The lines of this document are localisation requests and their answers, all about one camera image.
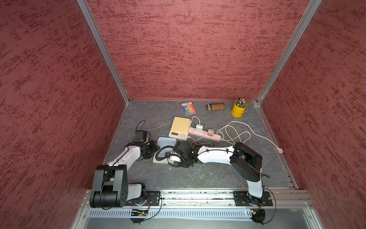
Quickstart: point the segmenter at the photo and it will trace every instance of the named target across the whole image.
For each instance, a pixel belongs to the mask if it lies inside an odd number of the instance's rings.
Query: robotic arm
[[[149,159],[156,152],[157,159],[160,151],[169,147],[175,153],[166,157],[178,158],[183,167],[192,165],[188,161],[197,160],[202,163],[216,162],[232,165],[247,180],[247,201],[253,206],[261,205],[263,196],[262,157],[248,146],[237,142],[234,146],[226,148],[206,146],[192,148],[185,143],[178,142],[175,147],[168,146],[158,150],[158,146],[150,140],[150,137],[147,137],[148,135],[150,134],[147,131],[137,130],[133,142],[127,144],[124,151],[115,160],[97,167],[90,198],[91,207],[123,207],[127,200],[145,199],[145,185],[143,183],[128,184],[127,171],[141,156],[143,159]],[[114,181],[113,185],[108,184],[109,181]]]
[[[247,180],[248,202],[254,206],[262,203],[262,156],[253,149],[241,142],[226,148],[202,146],[198,150],[197,159],[202,163],[216,162],[232,165]]]

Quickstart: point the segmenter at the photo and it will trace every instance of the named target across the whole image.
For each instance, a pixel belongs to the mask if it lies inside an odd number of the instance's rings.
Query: power plug
[[[196,135],[198,137],[203,137],[203,138],[206,138],[208,140],[212,140],[212,141],[215,141],[215,142],[220,142],[221,140],[221,136],[218,135],[218,134],[214,134],[213,136],[209,136],[207,131],[202,131],[202,133],[199,133],[196,131],[195,128],[191,127],[189,128],[189,131],[188,131],[189,134],[192,134],[192,135]]]
[[[202,126],[202,125],[200,125],[200,124],[197,124],[197,125],[196,125],[196,131],[197,131],[197,132],[199,132],[199,133],[202,133],[202,131],[203,131],[203,126]]]
[[[213,135],[214,135],[214,131],[213,131],[213,130],[211,130],[211,129],[208,129],[208,131],[207,131],[207,135],[208,135],[208,136],[213,136]]]

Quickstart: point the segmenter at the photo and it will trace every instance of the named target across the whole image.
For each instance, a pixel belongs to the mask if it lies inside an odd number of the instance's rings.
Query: gray marble surface
[[[184,116],[181,103],[184,101],[130,101],[127,106],[123,120],[115,140],[110,148],[108,162],[114,160],[122,151],[124,146],[131,142],[134,137],[135,128],[139,121],[146,120],[144,130],[150,132],[152,140],[156,142],[158,137],[168,137],[172,121],[175,116]],[[230,121],[247,123],[256,134],[265,136],[264,128],[258,118],[253,103],[249,102],[243,117],[236,118],[231,115],[232,101],[223,101],[226,109],[220,111],[207,111],[206,105],[212,101],[193,101],[196,109],[196,116],[200,118],[203,130],[212,128],[220,129]],[[193,119],[192,127],[198,123]],[[232,123],[232,126],[241,133],[250,131],[249,128],[240,123]],[[231,136],[236,136],[232,128],[227,128]],[[242,141],[249,135],[243,134]],[[286,188],[284,172],[275,157],[275,151],[267,140],[252,134],[252,137],[245,142],[246,145],[257,151],[263,157],[262,172],[271,178],[263,178],[265,187]],[[221,147],[230,146],[222,142]],[[175,168],[167,164],[153,163],[149,160],[136,161],[128,170],[128,182],[143,182],[149,189],[154,188],[246,188],[247,183],[231,165],[220,163],[196,164],[190,168]]]

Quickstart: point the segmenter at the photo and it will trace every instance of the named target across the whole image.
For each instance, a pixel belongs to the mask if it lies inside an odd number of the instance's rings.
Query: metal vent panel
[[[158,213],[159,209],[150,209],[148,217]],[[90,218],[145,218],[131,217],[131,209],[110,209],[102,210],[100,208],[91,209]],[[161,209],[155,218],[182,218],[182,219],[228,219],[228,220],[251,220],[250,209]]]

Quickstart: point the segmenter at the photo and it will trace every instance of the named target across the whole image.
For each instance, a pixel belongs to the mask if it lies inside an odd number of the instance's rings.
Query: coiled black cable
[[[167,148],[171,148],[171,149],[173,149],[177,154],[168,154],[168,155],[166,155],[166,156],[164,156],[164,157],[162,157],[162,158],[158,158],[159,153],[160,153],[163,149],[167,149]],[[164,160],[164,159],[166,159],[166,158],[169,158],[170,156],[176,156],[176,157],[178,157],[178,158],[180,159],[180,162],[178,163],[178,165],[174,165],[174,164],[172,164],[172,163],[168,162],[168,164],[169,164],[169,165],[171,165],[171,166],[173,166],[173,167],[181,167],[181,166],[183,165],[183,163],[185,163],[185,164],[187,164],[187,165],[189,165],[189,166],[192,166],[192,165],[194,165],[194,164],[195,164],[195,162],[196,162],[196,160],[195,160],[195,159],[191,160],[191,162],[187,162],[187,161],[184,159],[183,155],[181,154],[180,150],[179,150],[179,149],[177,149],[177,148],[175,148],[174,146],[171,146],[171,145],[167,145],[167,146],[164,146],[164,147],[160,148],[160,149],[156,152],[156,154],[155,154],[155,159],[156,159],[157,161],[160,161],[160,160]]]

